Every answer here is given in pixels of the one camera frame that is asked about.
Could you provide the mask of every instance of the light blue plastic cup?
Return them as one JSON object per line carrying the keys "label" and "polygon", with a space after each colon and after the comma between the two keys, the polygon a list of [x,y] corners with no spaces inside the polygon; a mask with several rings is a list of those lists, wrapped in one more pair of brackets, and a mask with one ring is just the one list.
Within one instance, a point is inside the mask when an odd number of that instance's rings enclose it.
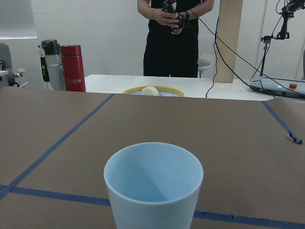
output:
{"label": "light blue plastic cup", "polygon": [[147,142],[115,153],[104,179],[117,229],[189,229],[203,168],[179,146]]}

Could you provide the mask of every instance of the person's arm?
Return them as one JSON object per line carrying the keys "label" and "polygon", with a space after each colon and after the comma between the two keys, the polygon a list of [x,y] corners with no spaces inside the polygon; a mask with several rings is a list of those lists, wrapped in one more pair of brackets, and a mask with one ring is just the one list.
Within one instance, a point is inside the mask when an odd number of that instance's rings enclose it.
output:
{"label": "person's arm", "polygon": [[[214,0],[203,0],[202,2],[200,2],[199,4],[194,6],[191,10],[198,17],[200,17],[200,16],[210,12],[213,9],[213,7],[214,7]],[[193,12],[191,10],[187,10],[187,12],[190,15],[189,20],[196,19],[197,17],[195,16],[195,14],[193,14]],[[184,18],[186,17],[186,13],[185,12],[181,12],[180,14],[182,14],[184,16]]]}
{"label": "person's arm", "polygon": [[157,21],[160,25],[166,25],[173,28],[178,28],[179,21],[175,19],[177,16],[174,13],[163,12],[162,9],[154,9],[150,5],[150,0],[138,0],[138,12],[147,19]]}

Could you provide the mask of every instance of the wristwatch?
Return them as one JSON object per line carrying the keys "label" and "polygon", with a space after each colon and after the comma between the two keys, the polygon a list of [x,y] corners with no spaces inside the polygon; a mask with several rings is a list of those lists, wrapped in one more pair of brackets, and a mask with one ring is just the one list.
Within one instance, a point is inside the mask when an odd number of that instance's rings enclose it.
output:
{"label": "wristwatch", "polygon": [[185,13],[185,19],[187,21],[189,21],[190,20],[190,14],[187,11],[184,11],[184,13]]}

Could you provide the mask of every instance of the white stool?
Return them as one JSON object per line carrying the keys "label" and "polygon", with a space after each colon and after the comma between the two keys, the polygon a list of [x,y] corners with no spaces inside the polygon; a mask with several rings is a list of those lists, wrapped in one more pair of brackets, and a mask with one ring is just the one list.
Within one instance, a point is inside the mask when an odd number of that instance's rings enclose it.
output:
{"label": "white stool", "polygon": [[198,58],[199,78],[203,78],[203,72],[211,68],[212,63],[202,57]]}

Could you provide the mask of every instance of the red thermos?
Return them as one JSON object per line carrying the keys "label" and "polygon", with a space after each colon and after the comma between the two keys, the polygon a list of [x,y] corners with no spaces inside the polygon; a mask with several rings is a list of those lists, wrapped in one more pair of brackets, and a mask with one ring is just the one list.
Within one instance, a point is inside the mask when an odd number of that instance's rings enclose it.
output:
{"label": "red thermos", "polygon": [[67,91],[86,92],[81,46],[61,46],[61,59]]}

